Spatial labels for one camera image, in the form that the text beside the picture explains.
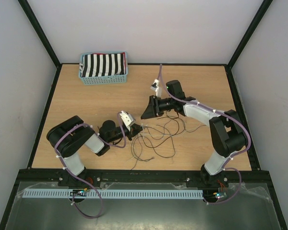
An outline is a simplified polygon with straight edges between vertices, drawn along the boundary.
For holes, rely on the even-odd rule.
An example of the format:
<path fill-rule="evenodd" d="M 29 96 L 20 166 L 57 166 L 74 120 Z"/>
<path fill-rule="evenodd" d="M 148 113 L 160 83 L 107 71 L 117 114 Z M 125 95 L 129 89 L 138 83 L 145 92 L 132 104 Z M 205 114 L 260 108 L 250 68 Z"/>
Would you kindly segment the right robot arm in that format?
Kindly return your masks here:
<path fill-rule="evenodd" d="M 235 155 L 240 154 L 243 147 L 246 147 L 246 150 L 249 148 L 250 135 L 241 124 L 236 111 L 215 110 L 193 97 L 186 97 L 178 80 L 167 82 L 166 90 L 168 98 L 161 99 L 157 95 L 149 97 L 148 106 L 141 119 L 160 117 L 165 111 L 174 110 L 209 127 L 214 151 L 201 167 L 200 180 L 203 185 L 212 186 L 225 165 Z"/>

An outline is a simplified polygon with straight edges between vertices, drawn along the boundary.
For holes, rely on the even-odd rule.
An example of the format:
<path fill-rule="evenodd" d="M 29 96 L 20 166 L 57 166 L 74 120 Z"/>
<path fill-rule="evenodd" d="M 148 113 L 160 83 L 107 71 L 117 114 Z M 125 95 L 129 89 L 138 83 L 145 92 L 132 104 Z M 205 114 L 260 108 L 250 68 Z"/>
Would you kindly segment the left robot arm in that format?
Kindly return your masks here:
<path fill-rule="evenodd" d="M 106 120 L 95 132 L 77 115 L 53 127 L 47 133 L 47 140 L 54 148 L 65 168 L 70 170 L 69 180 L 74 185 L 82 185 L 86 181 L 85 166 L 81 162 L 78 150 L 87 146 L 97 156 L 104 155 L 111 146 L 115 147 L 121 140 L 132 140 L 143 127 L 134 122 L 131 114 L 119 112 L 121 126 L 113 120 Z"/>

